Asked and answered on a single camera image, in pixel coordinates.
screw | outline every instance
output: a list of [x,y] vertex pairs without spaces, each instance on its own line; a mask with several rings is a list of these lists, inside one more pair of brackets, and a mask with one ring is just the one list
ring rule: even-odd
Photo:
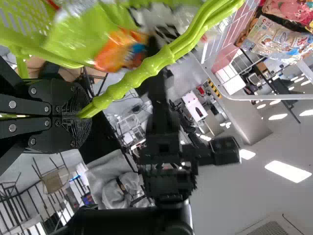
[[9,131],[10,131],[10,132],[15,132],[15,131],[16,131],[16,125],[15,125],[15,124],[11,124],[11,125],[9,126]]
[[31,144],[31,145],[35,145],[35,144],[36,144],[36,139],[35,139],[35,138],[32,138],[31,141],[30,141],[30,144]]
[[11,101],[9,102],[9,107],[10,107],[11,109],[15,109],[15,108],[16,108],[16,102],[15,102],[14,100],[11,100]]
[[56,121],[55,121],[55,126],[58,127],[58,126],[60,126],[60,125],[61,125],[61,122],[60,122],[59,120],[56,120]]
[[36,94],[37,93],[37,90],[36,90],[36,88],[32,88],[31,90],[30,90],[30,92],[32,93],[32,94]]

snack bag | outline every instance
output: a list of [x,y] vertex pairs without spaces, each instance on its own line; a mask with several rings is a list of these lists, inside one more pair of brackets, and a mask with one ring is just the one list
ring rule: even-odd
[[295,64],[313,51],[313,35],[294,32],[265,16],[252,18],[236,46],[288,64]]
[[121,28],[109,36],[100,53],[95,57],[95,68],[117,72],[120,68],[133,69],[146,57],[148,35]]
[[262,11],[299,22],[313,33],[313,0],[267,0]]

green plastic basket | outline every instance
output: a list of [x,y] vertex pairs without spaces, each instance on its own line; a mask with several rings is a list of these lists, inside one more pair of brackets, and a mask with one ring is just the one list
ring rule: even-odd
[[207,0],[184,34],[163,46],[156,55],[144,59],[137,69],[127,72],[121,81],[110,85],[101,96],[93,98],[78,117],[93,117],[114,100],[121,99],[130,89],[139,87],[144,80],[157,75],[162,68],[175,63],[196,46],[208,29],[233,14],[244,3],[245,0]]
[[0,45],[15,54],[21,78],[28,78],[24,59],[29,55],[70,69],[82,67],[41,47],[49,34],[54,14],[55,10],[42,0],[0,1]]

plastic bag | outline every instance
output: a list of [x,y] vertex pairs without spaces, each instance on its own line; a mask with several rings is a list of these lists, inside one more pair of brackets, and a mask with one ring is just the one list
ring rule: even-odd
[[[153,35],[157,38],[158,44],[162,47],[163,45],[171,43],[188,29],[198,10],[199,7],[195,6],[181,6],[171,11],[163,4],[154,3],[149,10],[149,15],[145,14],[145,12],[142,12],[142,14],[144,20],[148,23],[151,22],[150,19],[153,18],[152,26],[150,25],[149,31],[153,32]],[[195,53],[196,50],[202,53],[206,43],[209,43],[209,48],[213,47],[215,39],[223,35],[227,26],[230,24],[230,20],[231,17],[225,18],[219,24],[210,28],[201,37],[197,46],[190,53]],[[181,62],[187,57],[188,54],[178,59],[177,62]]]
[[[145,8],[150,2],[141,0],[140,5],[131,0],[65,0],[56,13],[43,48],[106,72],[136,68],[146,56],[150,32],[137,24],[130,7]],[[201,5],[200,0],[164,2]]]
[[313,0],[267,0],[263,13],[299,22],[313,33]]

fluorescent light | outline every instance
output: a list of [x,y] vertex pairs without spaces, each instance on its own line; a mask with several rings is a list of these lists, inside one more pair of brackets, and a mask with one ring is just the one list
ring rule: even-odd
[[311,81],[310,81],[310,80],[308,80],[308,81],[305,81],[305,82],[301,83],[301,85],[302,85],[302,86],[304,86],[304,85],[307,85],[307,84],[309,84],[309,83],[311,83]]
[[297,79],[298,79],[298,76],[290,79],[290,81],[293,82],[294,80],[297,80]]
[[271,117],[269,117],[269,120],[279,120],[279,119],[283,119],[287,116],[288,114],[277,114],[277,115],[273,115]]
[[312,175],[310,172],[279,161],[272,161],[265,166],[265,169],[295,183],[299,183]]
[[302,81],[303,79],[304,79],[304,77],[300,77],[300,78],[298,78],[297,80],[295,80],[295,83],[300,82],[300,81]]
[[300,116],[301,116],[301,117],[304,117],[304,116],[311,116],[311,115],[313,115],[313,109],[309,109],[309,110],[306,110],[306,111],[300,113]]
[[239,150],[239,156],[243,159],[246,159],[246,160],[253,158],[255,155],[256,155],[256,153],[251,152],[251,151],[246,150],[246,149],[240,149]]
[[266,106],[266,104],[261,104],[261,105],[259,105],[258,107],[257,107],[257,109],[262,109],[262,108],[264,108]]
[[280,99],[274,100],[271,103],[269,103],[269,105],[274,105],[274,104],[278,104],[280,102]]

